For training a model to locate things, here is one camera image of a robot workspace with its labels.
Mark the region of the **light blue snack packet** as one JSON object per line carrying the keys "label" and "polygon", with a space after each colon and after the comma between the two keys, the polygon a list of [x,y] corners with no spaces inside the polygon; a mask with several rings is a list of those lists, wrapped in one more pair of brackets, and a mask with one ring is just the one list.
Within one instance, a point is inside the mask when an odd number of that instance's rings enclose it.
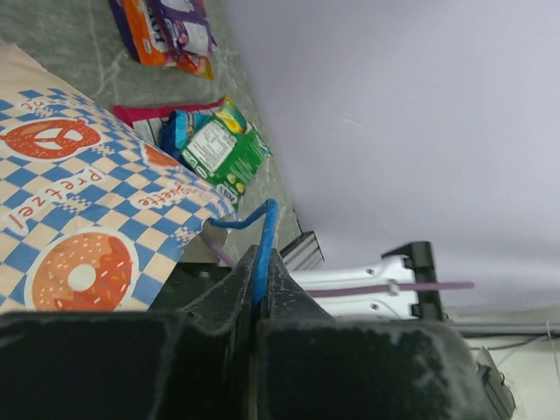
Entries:
{"label": "light blue snack packet", "polygon": [[188,140],[209,122],[211,116],[211,113],[198,111],[172,111],[160,130],[158,143],[160,149],[180,161],[180,152]]}

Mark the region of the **checkered blue paper bag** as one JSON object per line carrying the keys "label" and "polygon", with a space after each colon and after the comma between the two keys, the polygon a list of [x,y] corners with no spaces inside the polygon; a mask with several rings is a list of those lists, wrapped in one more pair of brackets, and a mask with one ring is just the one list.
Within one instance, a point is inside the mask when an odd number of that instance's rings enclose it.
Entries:
{"label": "checkered blue paper bag", "polygon": [[1,308],[141,311],[223,192],[16,45],[1,48]]}

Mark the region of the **purple Fox's berries candy bag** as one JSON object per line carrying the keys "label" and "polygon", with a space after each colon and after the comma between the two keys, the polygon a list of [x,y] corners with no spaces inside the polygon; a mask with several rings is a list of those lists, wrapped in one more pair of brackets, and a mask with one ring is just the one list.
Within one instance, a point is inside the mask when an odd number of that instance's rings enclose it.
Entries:
{"label": "purple Fox's berries candy bag", "polygon": [[117,29],[122,36],[122,39],[130,38],[130,28],[126,18],[126,13],[123,8],[122,2],[119,0],[109,0],[109,7],[113,13]]}

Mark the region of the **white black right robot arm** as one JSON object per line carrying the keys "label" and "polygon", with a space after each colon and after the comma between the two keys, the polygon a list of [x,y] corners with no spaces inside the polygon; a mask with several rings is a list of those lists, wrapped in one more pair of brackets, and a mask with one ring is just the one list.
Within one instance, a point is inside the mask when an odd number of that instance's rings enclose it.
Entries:
{"label": "white black right robot arm", "polygon": [[[185,307],[228,275],[232,268],[222,260],[225,254],[216,252],[201,262],[179,262],[150,308]],[[430,245],[406,244],[365,267],[321,269],[320,263],[317,245],[307,253],[302,245],[290,245],[269,259],[271,269],[279,268],[335,318],[446,319],[440,292],[447,285],[437,280]]]}

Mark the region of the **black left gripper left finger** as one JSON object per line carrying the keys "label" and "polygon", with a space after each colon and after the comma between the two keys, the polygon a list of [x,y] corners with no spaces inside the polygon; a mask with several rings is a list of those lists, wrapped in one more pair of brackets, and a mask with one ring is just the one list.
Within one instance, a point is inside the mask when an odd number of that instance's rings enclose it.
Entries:
{"label": "black left gripper left finger", "polygon": [[247,418],[255,259],[182,308],[4,314],[2,418]]}

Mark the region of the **orange snack packet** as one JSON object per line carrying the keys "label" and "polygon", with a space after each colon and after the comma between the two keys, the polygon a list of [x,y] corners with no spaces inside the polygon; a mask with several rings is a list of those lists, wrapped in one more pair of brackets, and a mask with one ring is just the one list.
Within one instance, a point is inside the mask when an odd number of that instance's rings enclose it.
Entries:
{"label": "orange snack packet", "polygon": [[150,1],[123,1],[132,42],[139,61],[153,67],[172,67],[207,80],[214,79],[211,57],[184,54],[176,57],[168,48]]}

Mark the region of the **pink red snack bag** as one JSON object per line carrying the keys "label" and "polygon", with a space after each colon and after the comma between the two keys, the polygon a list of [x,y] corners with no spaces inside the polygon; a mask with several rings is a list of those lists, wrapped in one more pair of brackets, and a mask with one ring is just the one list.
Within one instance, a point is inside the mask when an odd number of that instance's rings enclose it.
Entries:
{"label": "pink red snack bag", "polygon": [[222,102],[223,99],[220,98],[218,101],[205,104],[167,105],[155,108],[114,106],[112,111],[118,119],[129,125],[146,141],[159,145],[160,130],[169,119],[172,111],[182,110],[211,114]]}

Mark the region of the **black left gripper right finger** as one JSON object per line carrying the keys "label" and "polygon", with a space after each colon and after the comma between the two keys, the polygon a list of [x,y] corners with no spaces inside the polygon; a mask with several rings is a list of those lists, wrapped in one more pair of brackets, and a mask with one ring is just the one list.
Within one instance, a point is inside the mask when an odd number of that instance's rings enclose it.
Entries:
{"label": "black left gripper right finger", "polygon": [[421,287],[411,320],[337,320],[289,275],[269,280],[257,336],[259,418],[492,417],[477,365],[444,321],[432,249],[391,255]]}

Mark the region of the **green snack packet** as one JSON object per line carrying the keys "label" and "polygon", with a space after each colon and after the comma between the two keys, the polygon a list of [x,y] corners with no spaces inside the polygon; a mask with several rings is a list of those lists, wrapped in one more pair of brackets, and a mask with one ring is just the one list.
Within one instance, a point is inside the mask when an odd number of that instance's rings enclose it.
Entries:
{"label": "green snack packet", "polygon": [[271,155],[258,130],[227,95],[210,112],[182,111],[179,120],[187,123],[180,149],[184,162],[238,207],[259,167]]}

